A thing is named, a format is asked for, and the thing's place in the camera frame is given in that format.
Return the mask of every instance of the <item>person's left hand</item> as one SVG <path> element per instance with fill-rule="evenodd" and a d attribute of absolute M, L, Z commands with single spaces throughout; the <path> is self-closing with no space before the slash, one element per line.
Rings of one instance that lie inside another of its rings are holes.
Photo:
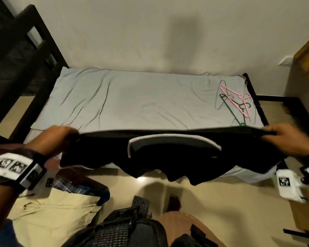
<path fill-rule="evenodd" d="M 67 147 L 70 140 L 69 135 L 79 134 L 77 129 L 69 126 L 51 126 L 44 130 L 38 137 L 25 145 L 25 148 L 31 149 L 47 157 L 53 157 Z"/>

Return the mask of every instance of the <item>person's right hand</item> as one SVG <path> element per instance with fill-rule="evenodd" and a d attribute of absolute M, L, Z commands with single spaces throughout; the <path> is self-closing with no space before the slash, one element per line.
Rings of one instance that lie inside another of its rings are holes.
<path fill-rule="evenodd" d="M 267 125 L 263 128 L 277 135 L 265 135 L 261 139 L 275 145 L 281 152 L 292 157 L 309 155 L 309 137 L 290 124 Z"/>

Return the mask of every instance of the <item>pink plastic hanger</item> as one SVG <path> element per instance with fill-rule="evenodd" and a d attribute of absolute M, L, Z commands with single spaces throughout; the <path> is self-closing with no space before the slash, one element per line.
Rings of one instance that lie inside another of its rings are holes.
<path fill-rule="evenodd" d="M 247 105 L 246 105 L 246 103 L 245 103 L 245 100 L 248 99 L 248 98 L 251 98 L 251 95 L 250 95 L 249 93 L 246 93 L 245 95 L 248 95 L 248 96 L 247 96 L 246 98 L 244 98 L 244 97 L 243 97 L 244 95 L 240 95 L 239 93 L 236 93 L 235 91 L 232 91 L 231 89 L 227 88 L 227 87 L 224 86 L 224 85 L 219 85 L 219 87 L 220 87 L 220 89 L 222 90 L 222 92 L 224 93 L 224 95 L 227 96 L 227 98 L 231 101 L 231 103 L 232 103 L 235 107 L 237 107 L 237 109 L 238 109 L 246 118 L 249 118 L 249 111 L 248 111 Z M 223 88 L 225 88 L 226 90 L 229 90 L 230 92 L 234 93 L 235 95 L 238 95 L 238 98 L 241 99 L 241 100 L 243 100 L 243 103 L 244 103 L 244 106 L 245 106 L 245 108 L 246 108 L 247 114 L 245 114 L 245 113 L 240 109 L 239 105 L 236 104 L 236 103 L 228 96 L 228 91 L 225 92 L 225 91 L 223 90 Z"/>

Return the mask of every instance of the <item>hand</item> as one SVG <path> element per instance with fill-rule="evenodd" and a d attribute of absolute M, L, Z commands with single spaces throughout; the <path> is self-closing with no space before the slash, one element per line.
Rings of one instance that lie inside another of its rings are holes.
<path fill-rule="evenodd" d="M 261 139 L 275 145 L 284 154 L 292 157 L 305 157 L 309 155 L 309 137 L 295 129 L 292 125 L 268 125 L 263 130 L 277 133 L 276 136 L 265 135 Z"/>
<path fill-rule="evenodd" d="M 70 143 L 67 137 L 72 134 L 79 134 L 79 132 L 77 129 L 68 126 L 54 125 L 44 130 L 38 137 L 26 144 L 25 147 L 42 155 L 53 157 L 67 147 Z"/>

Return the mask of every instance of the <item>bed frame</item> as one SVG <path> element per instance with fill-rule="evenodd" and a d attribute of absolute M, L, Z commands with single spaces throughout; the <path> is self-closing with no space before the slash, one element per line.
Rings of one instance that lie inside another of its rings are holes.
<path fill-rule="evenodd" d="M 0 0 L 0 5 L 8 12 L 8 8 Z M 42 38 L 42 42 L 36 47 L 27 36 L 27 33 L 35 27 Z M 53 37 L 50 35 L 45 23 L 41 19 L 34 5 L 29 5 L 20 14 L 18 14 L 10 24 L 0 29 L 0 60 L 16 45 L 18 41 L 27 38 L 35 48 L 35 54 L 29 62 L 19 70 L 16 76 L 11 80 L 10 85 L 4 87 L 0 93 L 0 123 L 10 111 L 17 99 L 28 84 L 33 80 L 36 73 L 42 68 L 45 72 L 45 82 L 35 95 L 33 101 L 12 132 L 9 139 L 0 136 L 0 144 L 3 143 L 23 143 L 27 137 L 31 125 L 39 116 L 42 108 L 45 106 L 54 84 L 59 77 L 62 67 L 68 68 L 66 61 L 58 49 Z M 50 57 L 53 57 L 56 64 L 51 64 Z M 264 125 L 268 124 L 266 116 L 260 106 L 258 96 L 256 95 L 248 75 L 243 76 L 247 82 L 247 89 L 253 98 L 256 109 Z"/>

